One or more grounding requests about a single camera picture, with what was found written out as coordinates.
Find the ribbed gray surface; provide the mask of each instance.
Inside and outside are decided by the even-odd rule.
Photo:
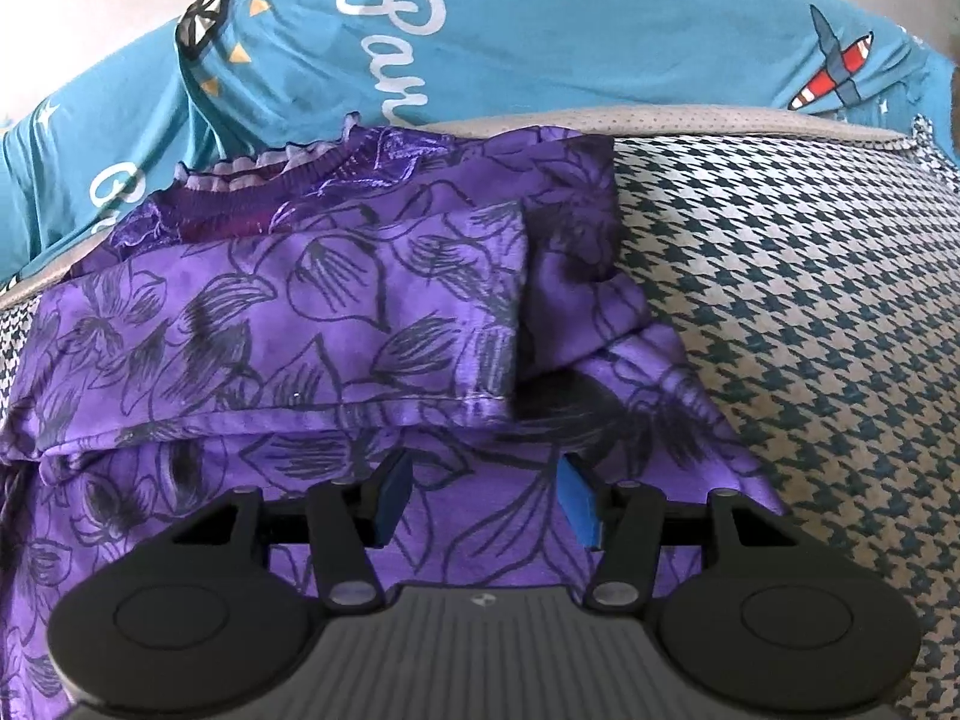
[[[256,642],[251,642],[256,657]],[[565,590],[408,587],[333,622],[287,683],[222,720],[746,720],[682,683],[632,621]],[[78,707],[70,720],[100,720]],[[859,720],[895,720],[876,709]]]

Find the purple fabric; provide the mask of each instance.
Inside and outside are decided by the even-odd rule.
[[[59,596],[234,485],[296,494],[408,447],[413,497],[371,554],[386,586],[582,587],[595,557],[554,494],[569,450],[674,500],[739,488],[781,511],[615,267],[611,140],[352,127],[317,151],[155,196],[161,225],[118,229],[42,298],[0,430],[29,487],[0,608],[8,713],[64,706],[43,641]],[[272,568],[310,591],[304,548]],[[658,591],[695,570],[665,550]]]

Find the white star print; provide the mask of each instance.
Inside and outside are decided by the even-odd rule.
[[[54,111],[58,108],[59,105],[51,105],[50,100],[47,100],[40,113],[37,114],[37,122],[43,124],[44,129],[50,129],[50,117],[54,115]]]

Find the blue t-shirt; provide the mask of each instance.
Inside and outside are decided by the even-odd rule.
[[[39,269],[178,161],[622,103],[771,106],[949,138],[952,63],[840,0],[198,0],[3,139],[0,277]]]

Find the houndstooth cushion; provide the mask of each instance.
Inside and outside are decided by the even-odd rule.
[[[960,716],[960,199],[929,137],[616,147],[622,264],[805,530],[915,605],[916,718]]]
[[[30,326],[37,312],[40,296],[18,303],[0,311],[0,420],[7,415],[10,402],[10,389],[16,367],[20,362],[20,351],[27,343]]]

